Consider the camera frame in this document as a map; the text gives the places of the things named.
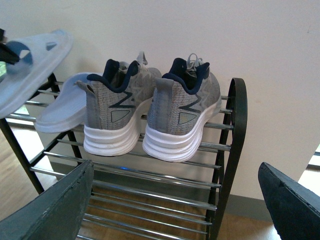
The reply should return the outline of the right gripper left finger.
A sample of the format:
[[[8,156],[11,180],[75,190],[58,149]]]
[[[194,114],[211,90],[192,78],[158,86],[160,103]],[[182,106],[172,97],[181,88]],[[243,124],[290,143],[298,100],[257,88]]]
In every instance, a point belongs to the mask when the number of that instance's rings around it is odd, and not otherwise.
[[[87,160],[33,201],[0,222],[2,240],[74,240],[84,217],[94,178]]]

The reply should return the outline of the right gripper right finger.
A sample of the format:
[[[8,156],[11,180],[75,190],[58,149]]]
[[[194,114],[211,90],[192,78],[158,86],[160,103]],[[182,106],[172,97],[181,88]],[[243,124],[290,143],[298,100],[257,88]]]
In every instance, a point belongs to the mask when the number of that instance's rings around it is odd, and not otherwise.
[[[320,197],[263,162],[258,181],[274,227],[282,240],[320,238]]]

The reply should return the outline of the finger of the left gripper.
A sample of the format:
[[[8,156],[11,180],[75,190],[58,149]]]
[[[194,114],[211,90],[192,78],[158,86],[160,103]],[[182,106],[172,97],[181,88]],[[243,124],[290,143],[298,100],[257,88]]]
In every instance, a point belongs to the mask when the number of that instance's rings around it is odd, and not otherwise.
[[[20,61],[20,57],[5,45],[6,40],[5,30],[0,29],[0,61],[14,65]]]

